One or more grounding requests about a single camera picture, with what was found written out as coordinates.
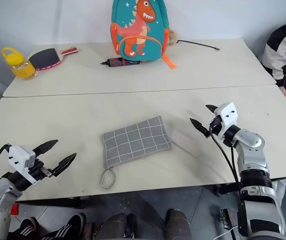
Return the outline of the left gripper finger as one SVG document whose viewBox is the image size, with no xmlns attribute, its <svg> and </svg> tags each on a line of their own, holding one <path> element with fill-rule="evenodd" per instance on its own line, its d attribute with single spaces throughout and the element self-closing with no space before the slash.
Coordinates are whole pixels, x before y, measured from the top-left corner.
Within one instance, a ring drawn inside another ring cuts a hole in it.
<svg viewBox="0 0 286 240">
<path fill-rule="evenodd" d="M 77 153 L 73 153 L 67 156 L 66 158 L 64 158 L 62 161 L 58 163 L 58 166 L 56 166 L 54 169 L 49 170 L 50 173 L 54 177 L 57 177 L 58 175 L 60 175 L 63 171 L 65 171 L 70 166 L 70 164 L 74 161 L 76 155 Z"/>
<path fill-rule="evenodd" d="M 49 140 L 39 146 L 37 146 L 36 148 L 33 149 L 33 152 L 35 153 L 35 156 L 39 156 L 42 155 L 44 153 L 46 153 L 47 151 L 49 151 L 56 143 L 58 142 L 57 139 L 54 140 Z"/>
</svg>

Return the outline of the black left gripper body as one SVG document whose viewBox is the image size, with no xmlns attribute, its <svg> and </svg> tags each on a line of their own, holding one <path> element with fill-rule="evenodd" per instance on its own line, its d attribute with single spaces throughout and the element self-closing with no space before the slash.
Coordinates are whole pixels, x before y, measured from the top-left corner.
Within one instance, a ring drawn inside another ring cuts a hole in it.
<svg viewBox="0 0 286 240">
<path fill-rule="evenodd" d="M 50 168 L 47 169 L 44 163 L 39 159 L 34 161 L 34 165 L 28 169 L 28 173 L 36 180 L 36 182 L 53 176 L 53 170 Z"/>
</svg>

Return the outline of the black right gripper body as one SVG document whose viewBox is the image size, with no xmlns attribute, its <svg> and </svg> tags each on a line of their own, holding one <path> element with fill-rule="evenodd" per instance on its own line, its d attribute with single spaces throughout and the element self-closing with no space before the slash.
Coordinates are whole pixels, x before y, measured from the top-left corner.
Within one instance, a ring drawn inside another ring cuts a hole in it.
<svg viewBox="0 0 286 240">
<path fill-rule="evenodd" d="M 210 123 L 210 132 L 215 134 L 215 135 L 218 135 L 219 132 L 221 131 L 222 129 L 222 119 L 221 117 L 218 115 L 216 116 L 212 122 Z"/>
</svg>

